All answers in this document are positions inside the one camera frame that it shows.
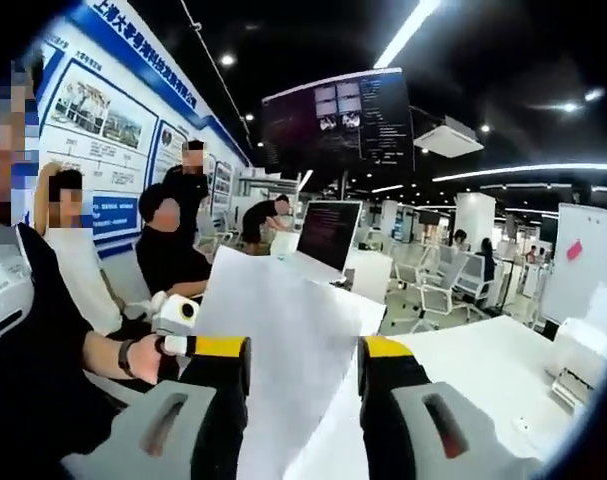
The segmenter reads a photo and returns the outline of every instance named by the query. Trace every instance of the column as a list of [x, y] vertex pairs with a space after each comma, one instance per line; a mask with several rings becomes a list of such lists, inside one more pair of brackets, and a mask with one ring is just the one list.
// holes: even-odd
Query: column
[[388, 237], [392, 236], [394, 224], [396, 223], [396, 211], [399, 208], [399, 202], [394, 200], [385, 200], [381, 206], [381, 233]]
[[470, 251], [478, 252], [483, 239], [492, 238], [496, 199], [482, 193], [459, 193], [456, 200], [454, 231], [465, 230], [465, 243], [470, 244]]

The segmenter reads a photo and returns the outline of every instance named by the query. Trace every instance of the wristwatch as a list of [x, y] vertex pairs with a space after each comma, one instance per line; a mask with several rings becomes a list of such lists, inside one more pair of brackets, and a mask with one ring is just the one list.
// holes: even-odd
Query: wristwatch
[[128, 377], [136, 378], [136, 375], [132, 373], [132, 369], [130, 368], [130, 361], [127, 359], [127, 352], [130, 350], [130, 347], [136, 343], [136, 340], [126, 340], [121, 343], [119, 347], [119, 368], [125, 372]]

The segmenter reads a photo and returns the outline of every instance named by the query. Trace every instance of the desk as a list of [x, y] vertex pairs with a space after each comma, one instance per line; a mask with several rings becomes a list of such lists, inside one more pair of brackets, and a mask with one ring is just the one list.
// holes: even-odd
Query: desk
[[[516, 423], [521, 417], [549, 440], [562, 439], [571, 425], [569, 412], [551, 398], [551, 378], [543, 370], [551, 342], [510, 317], [390, 338], [415, 353], [433, 382], [448, 382], [488, 414], [498, 440], [515, 455], [541, 459], [547, 455], [519, 430]], [[368, 480], [357, 376], [354, 360], [286, 480]]]
[[[270, 255], [280, 256], [294, 253], [299, 236], [300, 234], [295, 232], [277, 232], [270, 246]], [[392, 274], [392, 257], [380, 252], [353, 248], [348, 253], [345, 268], [354, 270], [353, 293], [377, 303], [385, 303], [385, 295]]]

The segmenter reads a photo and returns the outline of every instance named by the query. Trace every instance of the black t-shirt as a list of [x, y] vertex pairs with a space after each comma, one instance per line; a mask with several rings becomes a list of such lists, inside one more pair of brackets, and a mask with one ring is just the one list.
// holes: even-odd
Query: black t-shirt
[[70, 297], [56, 254], [31, 228], [18, 229], [34, 301], [27, 318], [0, 338], [0, 443], [25, 442], [31, 458], [15, 460], [36, 464], [93, 451], [109, 437], [117, 411], [83, 373], [92, 327]]
[[208, 196], [207, 175], [184, 174], [182, 166], [176, 165], [167, 171], [163, 184], [169, 187], [181, 207], [181, 225], [177, 233], [191, 246], [194, 243], [199, 205]]
[[136, 258], [152, 295], [168, 291], [176, 283], [210, 278], [210, 262], [177, 233], [159, 232], [146, 226], [136, 244]]
[[276, 217], [278, 215], [274, 200], [265, 200], [259, 202], [250, 208], [243, 216], [243, 225], [259, 226], [265, 223], [268, 217]]

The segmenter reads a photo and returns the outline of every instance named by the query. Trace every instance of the white table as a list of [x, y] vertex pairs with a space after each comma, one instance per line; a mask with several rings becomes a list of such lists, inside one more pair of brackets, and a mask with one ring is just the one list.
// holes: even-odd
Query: white table
[[[545, 459], [572, 418], [549, 393], [543, 365], [551, 342], [507, 316], [461, 327], [390, 337], [407, 345], [433, 382], [444, 381], [488, 414], [498, 440], [513, 454]], [[356, 360], [326, 417], [286, 480], [367, 480], [359, 425]], [[521, 419], [534, 435], [526, 435]], [[543, 446], [545, 438], [548, 445]]]

